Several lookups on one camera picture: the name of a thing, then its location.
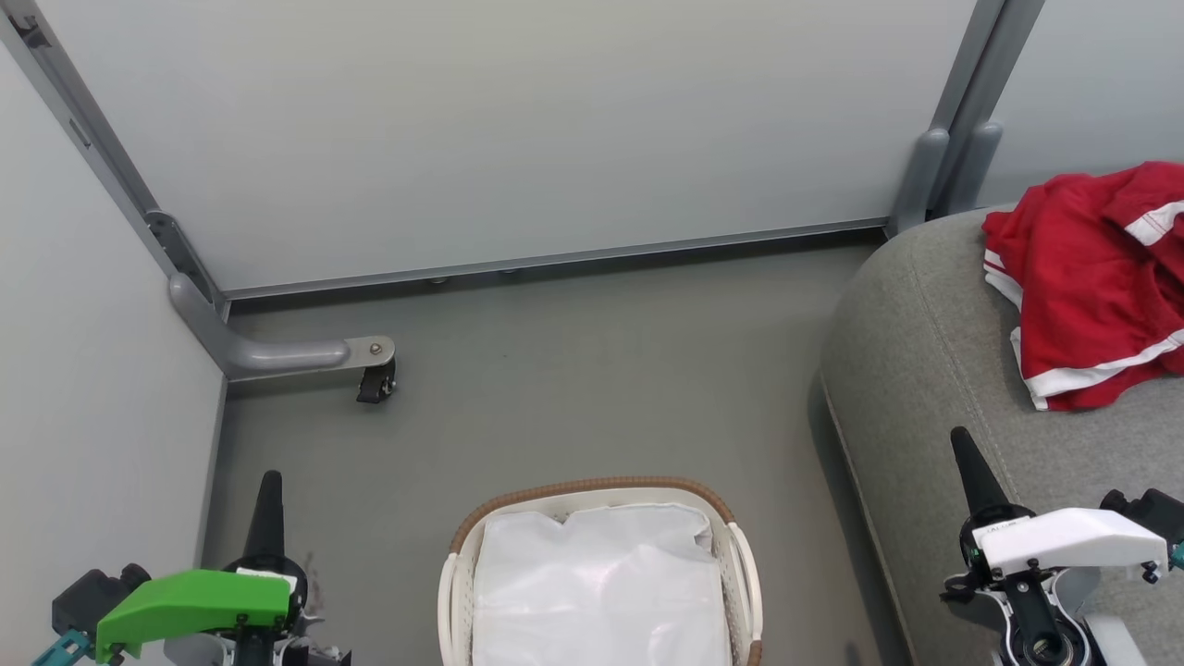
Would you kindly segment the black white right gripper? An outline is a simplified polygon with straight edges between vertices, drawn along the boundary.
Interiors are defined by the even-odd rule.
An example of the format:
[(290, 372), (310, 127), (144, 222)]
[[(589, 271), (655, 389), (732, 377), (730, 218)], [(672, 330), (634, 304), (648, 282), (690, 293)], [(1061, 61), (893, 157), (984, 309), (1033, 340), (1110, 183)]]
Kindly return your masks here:
[(950, 433), (969, 517), (960, 547), (969, 569), (991, 583), (1014, 574), (1060, 572), (1072, 568), (1120, 568), (1157, 585), (1180, 568), (1183, 505), (1163, 489), (1143, 497), (1108, 489), (1098, 510), (1056, 510), (1011, 517), (1011, 502), (964, 425)]

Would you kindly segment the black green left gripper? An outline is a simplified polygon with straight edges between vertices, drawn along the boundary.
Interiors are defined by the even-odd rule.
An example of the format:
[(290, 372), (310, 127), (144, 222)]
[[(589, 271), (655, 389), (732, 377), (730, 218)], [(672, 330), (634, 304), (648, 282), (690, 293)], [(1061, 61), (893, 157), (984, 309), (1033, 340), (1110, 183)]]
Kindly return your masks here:
[(128, 662), (159, 642), (172, 662), (308, 662), (308, 587), (285, 557), (282, 474), (268, 470), (240, 561), (159, 578), (135, 563), (82, 574), (51, 603), (51, 661)]

